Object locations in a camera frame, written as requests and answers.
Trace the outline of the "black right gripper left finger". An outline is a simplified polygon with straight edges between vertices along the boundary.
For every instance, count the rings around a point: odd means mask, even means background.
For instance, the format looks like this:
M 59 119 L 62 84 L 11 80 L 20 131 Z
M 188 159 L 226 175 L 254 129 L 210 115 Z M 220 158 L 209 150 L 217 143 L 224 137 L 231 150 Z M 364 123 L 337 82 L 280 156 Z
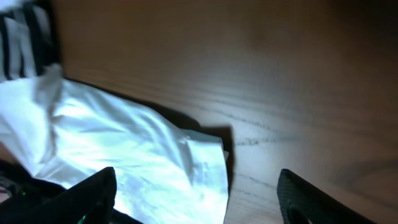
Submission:
M 109 223 L 116 196 L 116 175 L 106 167 L 69 189 L 29 174 L 1 175 L 1 223 Z

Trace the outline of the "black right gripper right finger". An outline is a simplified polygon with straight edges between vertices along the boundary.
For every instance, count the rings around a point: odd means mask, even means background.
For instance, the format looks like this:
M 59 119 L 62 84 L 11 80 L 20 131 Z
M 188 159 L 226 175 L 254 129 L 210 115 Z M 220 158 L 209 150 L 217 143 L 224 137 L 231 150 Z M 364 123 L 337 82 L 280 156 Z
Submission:
M 374 224 L 288 169 L 280 172 L 277 197 L 284 224 Z

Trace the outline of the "white t-shirt with black stripes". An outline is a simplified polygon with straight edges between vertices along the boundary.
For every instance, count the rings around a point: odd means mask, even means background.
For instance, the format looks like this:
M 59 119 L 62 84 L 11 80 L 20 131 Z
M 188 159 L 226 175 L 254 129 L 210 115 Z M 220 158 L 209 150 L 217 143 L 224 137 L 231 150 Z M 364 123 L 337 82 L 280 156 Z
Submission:
M 223 223 L 221 139 L 63 76 L 48 1 L 1 2 L 1 142 L 33 177 L 69 188 L 105 167 L 115 208 L 142 223 Z

